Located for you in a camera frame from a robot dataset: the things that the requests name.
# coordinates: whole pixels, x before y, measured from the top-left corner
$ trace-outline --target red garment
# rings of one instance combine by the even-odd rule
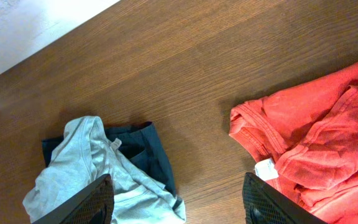
[[[358,222],[358,63],[238,105],[229,135],[257,162],[274,159],[268,183],[288,198],[326,222]]]

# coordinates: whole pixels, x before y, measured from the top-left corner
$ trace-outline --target clothing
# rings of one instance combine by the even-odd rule
[[[176,195],[173,172],[168,157],[161,145],[157,130],[152,122],[142,126],[107,128],[106,137],[113,141],[122,141],[119,150],[137,168],[151,178],[165,184],[165,189]],[[45,166],[48,167],[52,151],[63,141],[63,136],[42,141]]]
[[[114,188],[111,223],[184,223],[185,204],[151,179],[117,150],[99,117],[85,116],[65,126],[64,140],[53,150],[49,166],[35,180],[23,205],[34,222],[103,174]]]
[[[329,223],[358,221],[358,63],[238,105],[229,135],[274,159],[268,183],[288,198]]]

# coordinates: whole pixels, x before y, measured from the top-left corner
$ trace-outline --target white floor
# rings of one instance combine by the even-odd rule
[[[0,74],[119,0],[0,0]]]

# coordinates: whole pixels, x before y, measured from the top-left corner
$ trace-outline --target light blue cloth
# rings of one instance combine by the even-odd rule
[[[97,116],[67,123],[64,141],[52,152],[50,165],[35,180],[23,205],[34,222],[103,174],[114,187],[111,223],[184,223],[185,204],[123,156],[121,141],[107,139]]]

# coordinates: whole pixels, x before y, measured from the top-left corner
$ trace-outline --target wooden table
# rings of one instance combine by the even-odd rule
[[[41,140],[84,115],[154,121],[188,223],[244,223],[230,109],[356,61],[358,1],[122,0],[0,75],[0,223],[29,222]]]

